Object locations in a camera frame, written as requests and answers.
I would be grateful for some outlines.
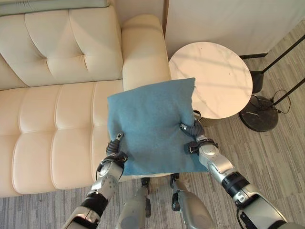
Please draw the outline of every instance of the black metal pole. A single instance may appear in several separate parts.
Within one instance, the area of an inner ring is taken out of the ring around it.
[[[269,64],[269,66],[267,66],[264,70],[262,70],[262,73],[264,74],[269,68],[271,68],[276,62],[278,62],[282,57],[284,57],[287,53],[289,53],[295,46],[297,46],[304,39],[305,39],[305,35],[303,35],[303,37],[301,37],[296,43],[291,45],[289,49],[283,52],[283,54],[280,55],[278,58],[276,58],[276,60],[273,61],[271,64]]]
[[[285,99],[288,95],[290,95],[296,88],[298,88],[299,86],[301,86],[303,83],[305,83],[305,78],[302,79],[300,82],[298,82],[298,84],[296,86],[294,86],[289,92],[287,92],[286,94],[284,94],[281,98],[279,98],[276,102],[273,103],[273,106],[277,105],[280,101],[282,101],[283,99]]]

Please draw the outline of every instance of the cream leather sofa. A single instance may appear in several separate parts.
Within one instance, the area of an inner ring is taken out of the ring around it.
[[[170,80],[156,17],[120,26],[105,0],[46,2],[0,0],[0,197],[90,186],[107,96]]]

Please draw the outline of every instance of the marble tabletop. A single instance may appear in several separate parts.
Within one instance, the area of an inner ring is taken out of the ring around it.
[[[252,94],[252,78],[243,60],[215,43],[196,42],[179,49],[169,61],[172,79],[195,77],[194,110],[221,119],[241,111]]]

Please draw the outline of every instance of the sofa armrest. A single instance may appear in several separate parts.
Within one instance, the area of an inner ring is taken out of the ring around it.
[[[122,25],[124,91],[171,79],[159,19],[140,15]]]

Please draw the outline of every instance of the blue felt cushion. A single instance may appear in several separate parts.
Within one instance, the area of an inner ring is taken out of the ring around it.
[[[120,147],[129,156],[124,175],[206,171],[198,155],[184,152],[193,139],[179,128],[194,124],[194,82],[171,80],[108,97],[111,140],[123,131]]]

